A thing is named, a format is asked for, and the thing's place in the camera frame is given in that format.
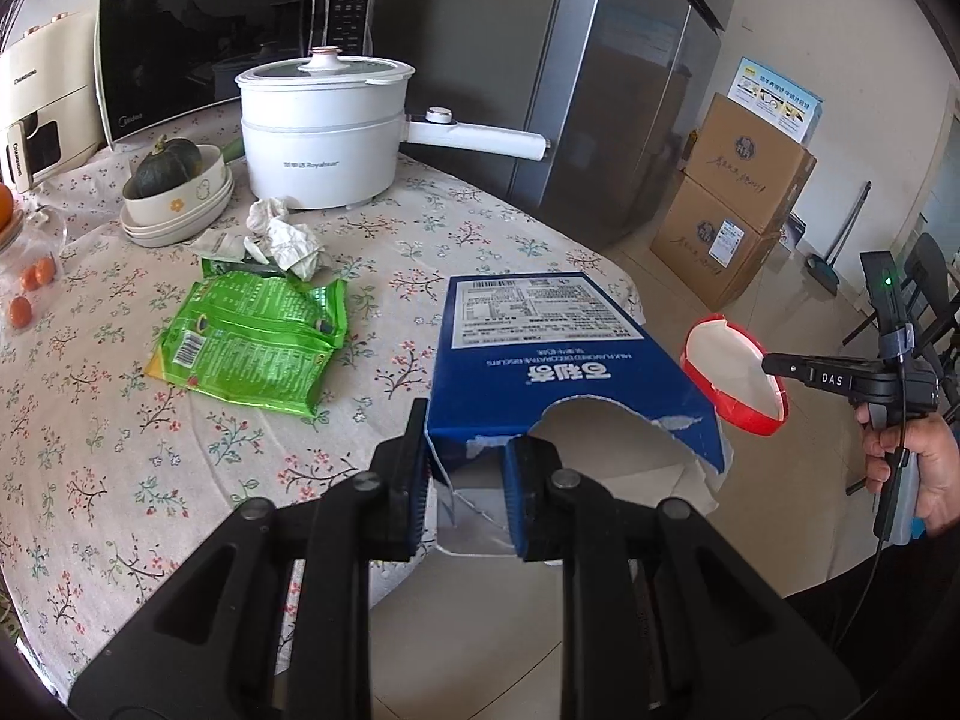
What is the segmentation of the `person's right hand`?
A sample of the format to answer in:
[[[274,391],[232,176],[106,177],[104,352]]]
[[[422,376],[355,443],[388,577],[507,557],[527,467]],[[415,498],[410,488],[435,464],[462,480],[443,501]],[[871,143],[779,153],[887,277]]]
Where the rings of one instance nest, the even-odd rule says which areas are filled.
[[[924,522],[929,536],[939,536],[955,527],[960,517],[960,458],[957,439],[942,416],[931,413],[907,422],[905,438],[900,429],[879,431],[871,426],[869,406],[854,411],[862,427],[862,449],[866,454],[866,488],[882,491],[890,477],[885,455],[903,444],[918,455],[919,489],[914,513]]]

